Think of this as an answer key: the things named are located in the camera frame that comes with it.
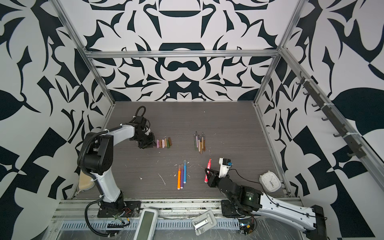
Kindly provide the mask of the red pink highlighter pen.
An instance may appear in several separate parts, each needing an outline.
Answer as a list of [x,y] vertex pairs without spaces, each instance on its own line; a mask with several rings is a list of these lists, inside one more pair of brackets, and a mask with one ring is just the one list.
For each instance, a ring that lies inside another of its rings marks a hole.
[[[210,169],[211,164],[212,164],[212,159],[209,159],[206,169]],[[204,180],[205,183],[208,183],[208,181],[209,181],[209,178],[208,178],[209,173],[210,173],[209,171],[205,170],[205,180]]]

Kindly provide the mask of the blue highlighter pen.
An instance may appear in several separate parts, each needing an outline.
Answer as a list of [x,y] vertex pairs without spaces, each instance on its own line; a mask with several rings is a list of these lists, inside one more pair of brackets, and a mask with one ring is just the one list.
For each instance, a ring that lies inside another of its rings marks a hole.
[[183,165],[183,184],[187,183],[187,161],[184,160],[184,165]]

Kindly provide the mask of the lilac cap brown pen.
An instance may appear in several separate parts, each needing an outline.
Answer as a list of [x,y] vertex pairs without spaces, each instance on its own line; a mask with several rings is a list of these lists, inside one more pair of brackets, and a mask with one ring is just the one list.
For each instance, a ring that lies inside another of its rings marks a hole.
[[202,142],[201,138],[200,138],[199,143],[200,143],[200,154],[202,154],[203,153],[203,142]]

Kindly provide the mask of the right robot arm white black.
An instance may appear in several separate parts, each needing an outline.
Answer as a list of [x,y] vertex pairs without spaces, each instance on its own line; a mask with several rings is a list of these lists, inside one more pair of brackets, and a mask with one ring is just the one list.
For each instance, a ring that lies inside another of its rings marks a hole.
[[206,168],[208,186],[217,188],[229,201],[238,216],[258,215],[290,225],[303,232],[309,240],[327,240],[324,210],[318,205],[301,207],[280,201],[248,186],[239,186],[229,176]]

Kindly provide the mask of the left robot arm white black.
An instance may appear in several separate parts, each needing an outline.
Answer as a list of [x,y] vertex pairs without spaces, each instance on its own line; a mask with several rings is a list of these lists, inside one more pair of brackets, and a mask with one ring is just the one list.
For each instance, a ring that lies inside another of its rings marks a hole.
[[125,207],[123,192],[112,173],[114,146],[125,141],[136,141],[140,149],[152,147],[155,136],[150,121],[135,116],[130,122],[98,133],[88,133],[78,156],[78,167],[89,176],[100,193],[99,203],[103,209],[122,211]]

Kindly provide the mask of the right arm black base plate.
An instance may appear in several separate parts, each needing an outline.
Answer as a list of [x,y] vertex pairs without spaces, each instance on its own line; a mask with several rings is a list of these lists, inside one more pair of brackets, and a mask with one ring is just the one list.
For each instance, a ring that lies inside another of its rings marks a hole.
[[235,207],[229,200],[221,200],[222,215],[226,218],[245,218],[248,215]]

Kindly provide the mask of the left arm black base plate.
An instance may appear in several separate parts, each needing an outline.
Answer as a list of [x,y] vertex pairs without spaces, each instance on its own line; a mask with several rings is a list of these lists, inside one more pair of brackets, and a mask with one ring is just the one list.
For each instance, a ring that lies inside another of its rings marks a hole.
[[119,214],[122,218],[137,216],[140,213],[141,201],[124,201],[124,203],[101,202],[97,217],[112,218]]

